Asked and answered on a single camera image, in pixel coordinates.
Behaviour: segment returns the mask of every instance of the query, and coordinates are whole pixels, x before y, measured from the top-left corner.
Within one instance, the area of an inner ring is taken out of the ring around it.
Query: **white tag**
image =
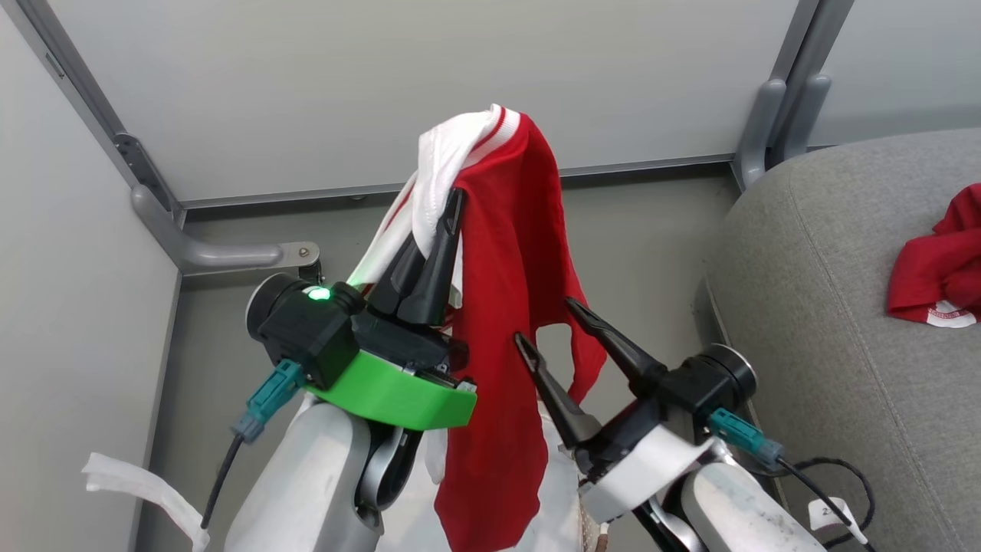
[[[852,522],[848,529],[849,532],[854,535],[855,540],[861,544],[868,542],[868,539],[865,538],[864,534],[862,534],[861,529],[858,528],[858,522],[855,521],[855,516],[853,516],[852,511],[849,510],[848,503],[846,503],[844,499],[835,496],[829,498],[831,499],[831,502],[834,502],[835,506],[842,511],[842,514],[845,514],[845,517]],[[821,527],[845,524],[842,522],[841,518],[838,517],[838,514],[835,514],[830,508],[828,508],[828,505],[825,504],[823,500],[812,500],[807,505],[807,511],[810,513],[810,530],[812,531],[818,530]]]
[[[848,519],[853,524],[855,523],[855,517],[852,515],[852,511],[849,510],[849,505],[844,500],[833,496],[831,497],[831,502],[834,502],[835,506],[841,508]],[[821,499],[811,501],[807,505],[807,511],[810,513],[810,530],[812,531],[831,525],[844,525],[838,518],[838,514],[835,514],[828,508],[828,505]]]

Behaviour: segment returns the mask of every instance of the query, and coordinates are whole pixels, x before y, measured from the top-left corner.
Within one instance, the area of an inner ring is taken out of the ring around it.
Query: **teal connector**
[[[725,409],[712,413],[708,428],[726,443],[752,454],[768,469],[776,469],[777,459],[784,454],[783,445],[767,439],[758,427]]]
[[[292,360],[283,360],[266,378],[245,405],[248,411],[232,426],[246,444],[252,443],[266,427],[266,422],[292,399],[306,383],[303,368]]]

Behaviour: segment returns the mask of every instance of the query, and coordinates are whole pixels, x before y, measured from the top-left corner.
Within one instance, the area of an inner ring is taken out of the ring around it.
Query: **green mounting ring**
[[[306,390],[354,415],[417,431],[466,425],[477,404],[476,393],[431,383],[364,351],[330,389]]]

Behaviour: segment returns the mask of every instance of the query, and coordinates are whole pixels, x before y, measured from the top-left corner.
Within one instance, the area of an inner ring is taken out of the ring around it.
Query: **white wall panel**
[[[981,3],[855,0],[810,143],[981,126]]]
[[[3,8],[0,68],[0,549],[125,551],[136,500],[80,470],[149,460],[178,271]]]
[[[563,168],[732,153],[788,0],[50,0],[180,200],[391,184],[492,102]]]

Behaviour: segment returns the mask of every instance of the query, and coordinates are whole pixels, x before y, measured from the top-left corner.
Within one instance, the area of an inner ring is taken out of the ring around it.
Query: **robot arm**
[[[466,344],[439,331],[464,203],[464,192],[451,192],[433,253],[424,258],[410,236],[367,300],[343,283],[326,290],[288,275],[256,290],[248,330],[277,370],[249,400],[236,439],[257,437],[300,387],[322,403],[293,422],[235,517],[226,551],[374,551],[422,432],[468,422],[476,385],[453,375],[468,360]],[[599,423],[556,383],[528,337],[516,334],[515,347],[585,474],[580,498],[598,522],[632,513],[664,552],[824,550],[726,445],[765,464],[782,452],[731,414],[756,389],[739,353],[712,345],[668,370],[584,305],[567,306],[627,378],[635,401],[620,414]],[[669,416],[687,421],[694,438],[672,433]]]
[[[598,522],[633,513],[664,552],[824,550],[735,462],[719,436],[703,431],[742,428],[729,413],[755,392],[756,377],[739,353],[711,345],[669,371],[584,305],[569,299],[567,306],[606,348],[636,397],[606,425],[571,401],[531,340],[519,333],[515,345],[586,475],[580,497]],[[694,443],[666,427],[669,416],[687,418]],[[749,440],[748,450],[764,460],[778,457],[782,449],[759,437]]]

